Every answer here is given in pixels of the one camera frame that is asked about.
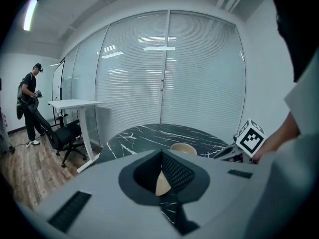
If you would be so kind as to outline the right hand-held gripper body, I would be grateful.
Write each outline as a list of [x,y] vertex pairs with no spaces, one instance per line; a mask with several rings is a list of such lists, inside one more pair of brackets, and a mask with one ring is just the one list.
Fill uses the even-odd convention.
[[266,140],[262,127],[248,119],[233,136],[234,143],[218,152],[213,158],[216,160],[251,163],[253,156]]

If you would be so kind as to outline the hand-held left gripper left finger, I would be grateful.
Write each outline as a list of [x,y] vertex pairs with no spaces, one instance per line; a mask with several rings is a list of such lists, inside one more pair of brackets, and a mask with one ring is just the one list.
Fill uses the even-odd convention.
[[157,181],[162,170],[162,150],[155,150],[138,160],[133,172],[136,183],[146,190],[156,193]]

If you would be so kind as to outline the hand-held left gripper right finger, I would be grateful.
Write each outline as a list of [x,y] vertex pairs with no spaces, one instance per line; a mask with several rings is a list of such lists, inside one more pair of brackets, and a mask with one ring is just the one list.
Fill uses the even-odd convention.
[[187,188],[195,179],[195,165],[168,150],[162,150],[161,156],[161,170],[173,192],[179,196],[186,195]]

